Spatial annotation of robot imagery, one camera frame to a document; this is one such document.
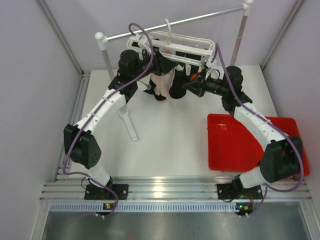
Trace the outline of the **dark green sock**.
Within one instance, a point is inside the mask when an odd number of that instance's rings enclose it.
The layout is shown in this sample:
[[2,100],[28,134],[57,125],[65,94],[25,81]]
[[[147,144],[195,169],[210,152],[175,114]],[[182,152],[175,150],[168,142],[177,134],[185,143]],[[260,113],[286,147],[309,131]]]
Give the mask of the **dark green sock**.
[[187,91],[183,88],[183,85],[187,82],[188,78],[185,74],[176,74],[169,90],[170,97],[175,100],[183,98],[187,93]]

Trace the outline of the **white clip sock hanger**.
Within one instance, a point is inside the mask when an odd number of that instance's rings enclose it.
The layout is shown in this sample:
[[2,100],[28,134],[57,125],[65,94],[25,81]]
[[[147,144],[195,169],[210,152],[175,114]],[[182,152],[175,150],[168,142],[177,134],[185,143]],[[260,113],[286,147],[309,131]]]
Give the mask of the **white clip sock hanger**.
[[[143,50],[138,46],[138,43],[134,41],[133,37],[137,34],[139,35],[149,35],[152,38],[152,48],[158,48],[160,51],[163,49],[171,50],[172,54],[163,53],[163,56],[169,60],[172,60],[176,63],[185,63],[185,69],[189,71],[191,65],[199,67],[201,69],[201,60],[204,56],[212,56],[215,60],[217,57],[216,54],[216,44],[205,38],[187,36],[176,34],[172,32],[172,39],[168,38],[168,29],[167,31],[157,30],[155,32],[136,32],[133,36],[129,38],[126,43],[126,47],[130,50],[134,50],[141,57]],[[176,52],[183,52],[186,54],[198,55],[201,56],[201,60],[190,59],[182,56],[176,55]]]

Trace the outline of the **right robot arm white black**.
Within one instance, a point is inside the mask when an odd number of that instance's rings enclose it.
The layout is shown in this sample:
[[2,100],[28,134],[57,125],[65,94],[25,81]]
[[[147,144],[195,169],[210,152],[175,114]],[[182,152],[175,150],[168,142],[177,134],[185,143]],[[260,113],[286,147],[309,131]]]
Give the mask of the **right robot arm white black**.
[[299,174],[304,175],[303,143],[298,136],[288,136],[263,116],[242,90],[244,77],[237,66],[228,66],[223,78],[212,78],[207,70],[194,74],[183,89],[199,98],[205,93],[221,97],[222,106],[258,141],[263,156],[257,167],[239,174],[232,180],[233,192],[246,198],[252,189]]

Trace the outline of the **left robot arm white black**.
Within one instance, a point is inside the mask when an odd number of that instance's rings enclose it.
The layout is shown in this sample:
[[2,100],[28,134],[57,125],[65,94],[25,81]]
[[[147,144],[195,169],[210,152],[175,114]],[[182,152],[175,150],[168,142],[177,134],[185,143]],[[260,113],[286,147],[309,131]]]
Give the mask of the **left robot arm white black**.
[[167,55],[172,51],[154,48],[152,52],[132,49],[123,51],[118,70],[103,97],[76,124],[68,124],[63,130],[65,159],[81,165],[84,176],[96,186],[95,192],[103,199],[113,194],[112,177],[100,166],[102,150],[95,138],[108,125],[109,120],[123,108],[138,90],[138,80],[151,76],[152,80],[174,76],[178,62]]

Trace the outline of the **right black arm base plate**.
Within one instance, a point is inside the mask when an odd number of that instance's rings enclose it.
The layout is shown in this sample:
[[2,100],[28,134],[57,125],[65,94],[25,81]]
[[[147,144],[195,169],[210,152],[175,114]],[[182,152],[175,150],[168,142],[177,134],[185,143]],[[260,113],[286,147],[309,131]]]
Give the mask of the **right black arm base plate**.
[[260,186],[251,188],[236,188],[232,183],[219,183],[216,185],[219,200],[261,200],[263,198]]

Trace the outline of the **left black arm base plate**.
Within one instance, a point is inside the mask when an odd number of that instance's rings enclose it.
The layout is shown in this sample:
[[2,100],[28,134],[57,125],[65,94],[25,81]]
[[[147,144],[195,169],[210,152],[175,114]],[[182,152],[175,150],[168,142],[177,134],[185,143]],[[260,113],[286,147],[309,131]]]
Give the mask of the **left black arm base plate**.
[[[126,200],[128,198],[128,193],[129,193],[128,184],[113,184],[111,190],[118,196],[119,200]],[[116,197],[114,196],[113,193],[106,190],[105,188],[101,188],[93,184],[88,184],[85,189],[84,199],[85,200],[115,200]]]

